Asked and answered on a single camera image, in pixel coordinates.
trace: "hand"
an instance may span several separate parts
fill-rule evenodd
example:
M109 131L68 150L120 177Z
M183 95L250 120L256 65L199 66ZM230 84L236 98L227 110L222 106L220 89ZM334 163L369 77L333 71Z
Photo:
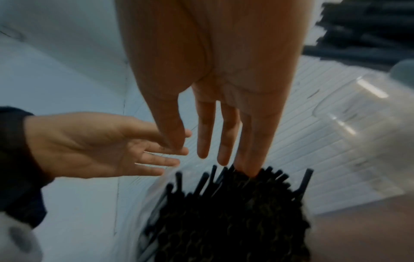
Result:
M178 95L192 86L198 155L210 148L221 102L221 165L243 123L235 168L254 176L272 143L312 10L308 0L117 0L139 89L174 148L184 144Z
M34 159L51 178L159 176L163 168L141 164L169 167L180 161L151 153L188 154L187 148L161 146L164 138L155 124L112 114L27 117L25 135Z

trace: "black sleeve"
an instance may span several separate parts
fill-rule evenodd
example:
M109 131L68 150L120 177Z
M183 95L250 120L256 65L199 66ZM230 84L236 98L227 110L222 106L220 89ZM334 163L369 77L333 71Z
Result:
M23 120L31 115L0 107L0 211L36 227L46 216L41 188L50 181L26 144Z

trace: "skin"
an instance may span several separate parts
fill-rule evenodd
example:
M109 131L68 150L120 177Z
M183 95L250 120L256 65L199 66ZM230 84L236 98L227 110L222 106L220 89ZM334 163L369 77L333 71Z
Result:
M265 161L301 52L310 0L117 0L139 89L173 148L184 144L178 95L192 87L198 155L206 158L220 102L217 160L255 176Z
M165 147L154 123L102 113L26 117L24 129L33 158L50 178L159 176L160 167L180 161L154 155L187 155L188 148ZM185 137L191 131L185 130Z

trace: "transparent plastic bag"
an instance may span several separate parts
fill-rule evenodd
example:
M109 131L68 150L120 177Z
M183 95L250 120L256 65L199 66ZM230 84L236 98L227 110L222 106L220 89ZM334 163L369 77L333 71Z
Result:
M152 186L148 188L147 195L144 199L137 199L126 216L126 220L122 224L121 231L117 233L110 261L117 262L136 262L139 257L138 242L141 234L147 225L154 208L165 192L168 183L174 185L176 189L176 172L182 172L182 190L184 193L193 192L204 172L210 174L214 161L201 161L196 164L191 163L175 168L167 168L164 175L160 176ZM216 171L216 178L222 171L223 167L219 166ZM302 207L303 215L312 223L312 217L309 210L304 204Z

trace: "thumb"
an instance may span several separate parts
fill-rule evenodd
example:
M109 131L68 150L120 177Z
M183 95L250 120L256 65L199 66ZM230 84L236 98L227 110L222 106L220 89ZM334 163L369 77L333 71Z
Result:
M168 145L172 149L181 149L184 146L185 129L178 110L178 95L173 95L168 100L150 93L142 92L142 95Z

